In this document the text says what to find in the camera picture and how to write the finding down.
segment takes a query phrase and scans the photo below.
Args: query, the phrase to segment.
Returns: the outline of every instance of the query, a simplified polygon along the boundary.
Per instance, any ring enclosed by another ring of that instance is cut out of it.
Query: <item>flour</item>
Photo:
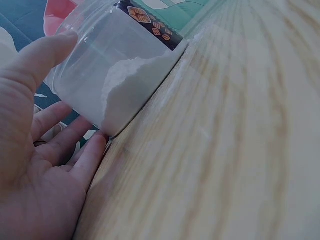
[[[104,119],[99,128],[104,133],[115,136],[139,112],[179,60],[187,43],[180,45],[154,58],[121,60],[109,69],[101,91]]]

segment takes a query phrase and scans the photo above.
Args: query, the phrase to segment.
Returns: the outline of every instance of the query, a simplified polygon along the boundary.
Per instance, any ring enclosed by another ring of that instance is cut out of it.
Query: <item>wood grain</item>
[[[112,143],[75,239],[320,238],[320,2],[208,16]]]

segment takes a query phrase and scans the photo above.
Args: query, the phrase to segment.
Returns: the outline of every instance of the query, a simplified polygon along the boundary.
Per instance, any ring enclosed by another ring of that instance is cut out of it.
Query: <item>palm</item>
[[[71,109],[59,102],[33,116],[35,86],[75,43],[75,36],[43,39],[0,71],[0,239],[63,240],[75,230],[106,138],[97,133],[69,160],[91,124],[79,117],[35,147]]]

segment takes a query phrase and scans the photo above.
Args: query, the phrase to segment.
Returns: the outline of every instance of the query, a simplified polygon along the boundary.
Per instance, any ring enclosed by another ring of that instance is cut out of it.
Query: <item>clear plastic jar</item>
[[[45,80],[54,94],[97,128],[116,136],[134,118],[177,63],[174,49],[126,14],[117,1],[85,1],[57,34],[78,33],[78,44]]]

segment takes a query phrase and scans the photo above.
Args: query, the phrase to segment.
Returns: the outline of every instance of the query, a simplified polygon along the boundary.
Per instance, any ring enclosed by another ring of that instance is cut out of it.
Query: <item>label illustration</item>
[[[114,6],[136,20],[172,51],[175,50],[183,40],[174,30],[170,29],[166,24],[158,20],[157,17],[142,9],[132,0],[122,0]]]

